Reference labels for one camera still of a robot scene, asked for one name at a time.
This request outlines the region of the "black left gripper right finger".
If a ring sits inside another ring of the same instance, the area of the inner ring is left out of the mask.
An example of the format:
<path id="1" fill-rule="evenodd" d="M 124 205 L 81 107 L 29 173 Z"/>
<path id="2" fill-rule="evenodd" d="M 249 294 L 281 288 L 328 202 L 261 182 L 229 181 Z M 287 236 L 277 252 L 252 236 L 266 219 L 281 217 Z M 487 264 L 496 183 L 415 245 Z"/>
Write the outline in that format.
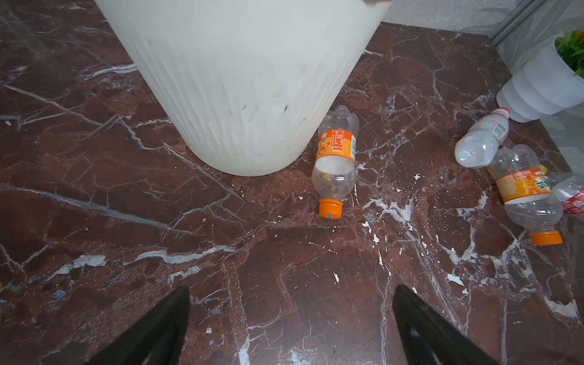
<path id="1" fill-rule="evenodd" d="M 396 287 L 392 309 L 409 364 L 497 363 L 407 286 Z"/>

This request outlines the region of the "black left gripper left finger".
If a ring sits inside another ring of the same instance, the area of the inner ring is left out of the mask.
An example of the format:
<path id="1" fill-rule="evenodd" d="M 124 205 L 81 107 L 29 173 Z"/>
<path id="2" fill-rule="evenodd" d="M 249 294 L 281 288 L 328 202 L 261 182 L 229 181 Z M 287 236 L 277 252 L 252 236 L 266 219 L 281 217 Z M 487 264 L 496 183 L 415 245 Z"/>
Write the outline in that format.
<path id="1" fill-rule="evenodd" d="M 189 289 L 180 286 L 88 363 L 178 364 L 189 311 Z"/>

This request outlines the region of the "orange label bottle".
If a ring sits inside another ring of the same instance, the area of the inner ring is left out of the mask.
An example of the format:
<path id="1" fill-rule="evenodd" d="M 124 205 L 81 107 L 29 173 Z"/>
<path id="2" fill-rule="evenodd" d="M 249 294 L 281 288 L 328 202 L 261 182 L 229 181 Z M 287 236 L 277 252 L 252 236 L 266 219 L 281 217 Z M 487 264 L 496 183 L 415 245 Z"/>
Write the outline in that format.
<path id="1" fill-rule="evenodd" d="M 502 147 L 488 166 L 509 219 L 525 228 L 536 246 L 563 243 L 555 225 L 563 208 L 552 193 L 536 153 L 525 144 Z"/>

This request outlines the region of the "orange cap small bottle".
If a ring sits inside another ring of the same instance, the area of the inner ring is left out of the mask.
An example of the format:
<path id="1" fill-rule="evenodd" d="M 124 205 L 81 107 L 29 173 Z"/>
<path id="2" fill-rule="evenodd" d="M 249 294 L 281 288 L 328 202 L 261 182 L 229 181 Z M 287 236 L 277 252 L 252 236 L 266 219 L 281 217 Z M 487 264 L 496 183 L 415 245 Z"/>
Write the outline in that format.
<path id="1" fill-rule="evenodd" d="M 320 197 L 321 217 L 342 217 L 342 200 L 350 195 L 357 179 L 358 130 L 357 115 L 343 105 L 329 111 L 317 129 L 318 146 L 312 181 Z"/>

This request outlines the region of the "red cap white bottle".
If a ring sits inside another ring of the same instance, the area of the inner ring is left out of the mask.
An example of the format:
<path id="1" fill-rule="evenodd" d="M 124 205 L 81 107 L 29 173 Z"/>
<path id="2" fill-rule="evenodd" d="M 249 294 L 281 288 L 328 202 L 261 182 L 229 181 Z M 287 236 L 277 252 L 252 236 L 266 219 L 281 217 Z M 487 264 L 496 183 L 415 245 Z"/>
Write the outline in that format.
<path id="1" fill-rule="evenodd" d="M 455 147 L 456 161 L 467 168 L 487 167 L 509 134 L 510 112 L 495 109 L 468 130 Z"/>

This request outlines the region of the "red label clear bottle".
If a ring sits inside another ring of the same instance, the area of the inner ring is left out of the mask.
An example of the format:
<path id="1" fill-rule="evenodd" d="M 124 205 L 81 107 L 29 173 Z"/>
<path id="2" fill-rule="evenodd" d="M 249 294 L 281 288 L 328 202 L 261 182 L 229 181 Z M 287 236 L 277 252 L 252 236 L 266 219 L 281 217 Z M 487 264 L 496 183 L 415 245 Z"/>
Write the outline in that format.
<path id="1" fill-rule="evenodd" d="M 564 212 L 583 221 L 583 175 L 548 171 L 546 178 Z"/>

